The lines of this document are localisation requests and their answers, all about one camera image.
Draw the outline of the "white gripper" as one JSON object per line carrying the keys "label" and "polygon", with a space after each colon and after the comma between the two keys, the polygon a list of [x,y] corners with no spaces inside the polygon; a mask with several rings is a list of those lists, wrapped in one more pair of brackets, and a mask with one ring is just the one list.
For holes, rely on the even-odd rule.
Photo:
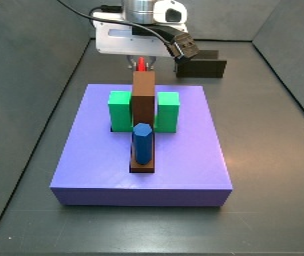
{"label": "white gripper", "polygon": [[136,70],[137,65],[133,56],[149,56],[148,71],[154,70],[156,56],[170,56],[161,38],[150,30],[153,26],[169,26],[188,33],[185,9],[122,9],[118,13],[96,11],[92,18],[97,51],[126,55],[130,70]]}

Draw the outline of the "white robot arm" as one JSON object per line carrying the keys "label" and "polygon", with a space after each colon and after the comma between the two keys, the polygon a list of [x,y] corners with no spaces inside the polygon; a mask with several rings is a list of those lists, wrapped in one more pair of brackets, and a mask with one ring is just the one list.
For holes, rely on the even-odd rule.
{"label": "white robot arm", "polygon": [[96,49],[125,55],[132,70],[153,68],[156,57],[176,62],[190,56],[186,9],[176,0],[121,0],[117,10],[102,7],[90,16],[96,28]]}

